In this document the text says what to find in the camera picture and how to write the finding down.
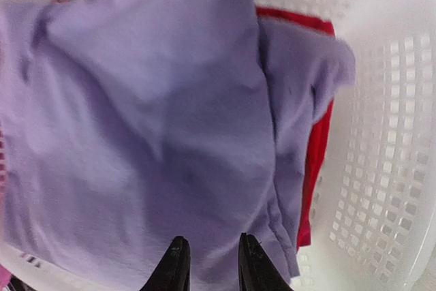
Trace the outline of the lilac garment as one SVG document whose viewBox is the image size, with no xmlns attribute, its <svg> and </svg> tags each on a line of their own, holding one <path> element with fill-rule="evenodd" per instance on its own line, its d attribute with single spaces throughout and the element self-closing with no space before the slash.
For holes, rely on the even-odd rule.
<svg viewBox="0 0 436 291">
<path fill-rule="evenodd" d="M 138 290 L 178 235 L 193 290 L 237 290 L 256 235 L 285 279 L 307 143 L 355 59 L 254 0 L 1 6 L 3 237 Z"/>
</svg>

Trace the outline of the red teddy bear shirt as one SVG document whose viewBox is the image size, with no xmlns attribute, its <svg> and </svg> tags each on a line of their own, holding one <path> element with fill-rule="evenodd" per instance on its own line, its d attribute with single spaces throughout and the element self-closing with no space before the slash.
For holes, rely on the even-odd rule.
<svg viewBox="0 0 436 291">
<path fill-rule="evenodd" d="M 287 12 L 271 7 L 257 7 L 256 12 L 260 17 L 273 17 L 296 23 L 305 28 L 314 29 L 320 33 L 335 36 L 333 24 L 313 16 L 306 16 Z M 326 155 L 330 121 L 334 102 L 330 102 L 324 116 L 313 125 L 307 145 L 307 158 L 305 165 L 305 179 L 302 188 L 302 208 L 300 225 L 297 234 L 296 247 L 306 247 L 311 244 L 311 224 L 309 214 L 313 199 L 313 192 L 320 175 L 322 164 Z"/>
</svg>

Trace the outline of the pink cartoon suitcase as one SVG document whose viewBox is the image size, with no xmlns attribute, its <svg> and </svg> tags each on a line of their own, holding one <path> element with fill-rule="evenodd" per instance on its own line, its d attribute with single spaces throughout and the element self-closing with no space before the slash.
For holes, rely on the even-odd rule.
<svg viewBox="0 0 436 291">
<path fill-rule="evenodd" d="M 10 280 L 11 280 L 12 274 L 4 268 L 2 265 L 0 265 L 0 288 L 5 288 Z"/>
</svg>

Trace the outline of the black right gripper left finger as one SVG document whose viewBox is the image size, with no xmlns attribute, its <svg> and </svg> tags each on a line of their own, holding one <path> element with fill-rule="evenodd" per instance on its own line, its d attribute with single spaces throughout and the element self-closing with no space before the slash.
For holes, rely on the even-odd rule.
<svg viewBox="0 0 436 291">
<path fill-rule="evenodd" d="M 190 290 L 190 246 L 183 236 L 176 236 L 141 291 Z"/>
</svg>

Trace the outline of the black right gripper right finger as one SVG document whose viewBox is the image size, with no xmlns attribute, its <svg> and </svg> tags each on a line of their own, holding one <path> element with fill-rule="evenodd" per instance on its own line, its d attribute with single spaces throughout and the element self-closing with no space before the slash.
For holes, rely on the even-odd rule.
<svg viewBox="0 0 436 291">
<path fill-rule="evenodd" d="M 238 280 L 242 291 L 292 291 L 252 234 L 240 236 Z"/>
</svg>

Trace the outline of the white plastic mesh basket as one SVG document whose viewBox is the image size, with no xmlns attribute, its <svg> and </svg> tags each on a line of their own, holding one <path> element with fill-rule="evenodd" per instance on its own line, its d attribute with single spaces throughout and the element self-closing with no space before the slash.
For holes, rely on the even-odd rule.
<svg viewBox="0 0 436 291">
<path fill-rule="evenodd" d="M 353 83 L 331 100 L 311 244 L 296 247 L 299 274 L 284 280 L 295 290 L 434 290 L 422 274 L 435 265 L 435 0 L 254 3 L 330 21 L 335 36 L 328 36 L 355 59 Z M 5 242 L 2 141 L 2 265 L 37 290 L 118 290 Z"/>
</svg>

